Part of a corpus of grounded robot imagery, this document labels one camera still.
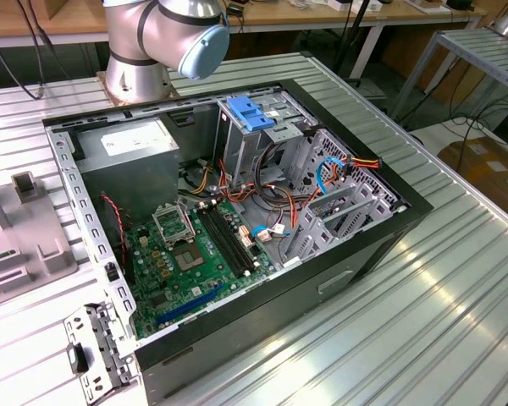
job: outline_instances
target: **expansion slot bracket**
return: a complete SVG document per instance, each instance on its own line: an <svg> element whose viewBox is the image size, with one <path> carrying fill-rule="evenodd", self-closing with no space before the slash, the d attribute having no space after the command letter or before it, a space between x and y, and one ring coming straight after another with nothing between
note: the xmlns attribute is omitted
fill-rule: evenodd
<svg viewBox="0 0 508 406"><path fill-rule="evenodd" d="M138 375L132 355L120 358L116 341L124 328L111 303L87 304L63 322L68 335L70 366L80 378L88 404L130 384Z"/></svg>

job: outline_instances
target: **blue drive bay latch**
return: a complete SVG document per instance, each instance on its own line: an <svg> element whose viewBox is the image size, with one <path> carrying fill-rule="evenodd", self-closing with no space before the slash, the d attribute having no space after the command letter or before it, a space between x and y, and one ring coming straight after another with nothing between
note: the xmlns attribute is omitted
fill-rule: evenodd
<svg viewBox="0 0 508 406"><path fill-rule="evenodd" d="M260 106L247 96L228 97L228 105L233 114L246 124L249 131L268 129L275 125L274 120L267 117Z"/></svg>

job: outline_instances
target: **table leg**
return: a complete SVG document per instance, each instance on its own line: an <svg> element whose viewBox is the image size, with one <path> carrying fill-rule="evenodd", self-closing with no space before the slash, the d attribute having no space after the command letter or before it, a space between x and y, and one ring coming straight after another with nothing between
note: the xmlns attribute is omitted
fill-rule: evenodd
<svg viewBox="0 0 508 406"><path fill-rule="evenodd" d="M360 52L359 57L357 57L356 64L350 74L351 78L357 79L362 77L363 69L365 69L367 62L373 53L374 46L378 42L378 38L380 37L383 28L383 25L375 25L371 27L367 39L363 44L362 51Z"/></svg>
<svg viewBox="0 0 508 406"><path fill-rule="evenodd" d="M400 90L399 95L397 96L397 100L395 100L395 104L393 108L389 111L389 116L395 120L397 114L399 114L400 110L403 108L403 105L406 102L406 99L410 95L412 88L416 84L423 70L431 60L431 57L434 54L434 49L438 45L439 33L434 33L431 37L431 41L427 44L425 49L423 50L422 56L417 60L416 66L408 76L403 88Z"/></svg>
<svg viewBox="0 0 508 406"><path fill-rule="evenodd" d="M471 19L467 25L465 26L465 30L473 30L478 25L480 19L475 18ZM440 64L439 70L434 74L433 78L429 82L429 85L425 89L425 93L428 94L444 77L446 71L450 68L451 64L456 60L456 55L453 53L449 53L446 59Z"/></svg>

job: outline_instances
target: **workbench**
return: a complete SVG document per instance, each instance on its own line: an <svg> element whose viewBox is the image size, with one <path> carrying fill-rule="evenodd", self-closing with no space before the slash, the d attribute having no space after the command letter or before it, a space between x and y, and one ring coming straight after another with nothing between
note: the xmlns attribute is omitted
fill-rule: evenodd
<svg viewBox="0 0 508 406"><path fill-rule="evenodd" d="M229 17L230 31L267 32L294 30L321 30L343 28L347 12L315 4L301 10L290 5L288 0L278 3L248 3L245 5L244 26L236 17ZM367 64L382 30L390 25L419 25L467 22L467 28L475 28L485 11L476 8L473 12L453 10L446 14L425 14L406 3L394 0L377 13L366 13L361 27L370 27L369 34L351 72L351 78L359 78ZM351 13L348 26L356 15ZM54 44L101 42L108 40L105 12L101 0L68 0L50 20L42 20L41 26ZM19 15L0 13L0 47L32 46L25 22Z"/></svg>
<svg viewBox="0 0 508 406"><path fill-rule="evenodd" d="M378 268L164 405L499 404L508 400L508 216L315 58L223 63L207 80L171 73L183 95L295 79L434 210ZM48 116L111 106L89 78L29 101L0 90L0 184L25 170L52 198L79 270L0 305L0 405L84 404L62 320L103 300L51 149ZM143 405L142 384L105 406Z"/></svg>

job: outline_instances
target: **light blue joint cap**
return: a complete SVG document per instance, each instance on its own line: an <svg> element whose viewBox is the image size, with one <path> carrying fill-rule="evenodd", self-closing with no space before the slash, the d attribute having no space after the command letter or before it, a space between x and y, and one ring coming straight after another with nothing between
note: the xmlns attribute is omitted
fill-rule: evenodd
<svg viewBox="0 0 508 406"><path fill-rule="evenodd" d="M223 25L213 25L191 43L177 71L190 79L205 79L224 60L228 45L228 30Z"/></svg>

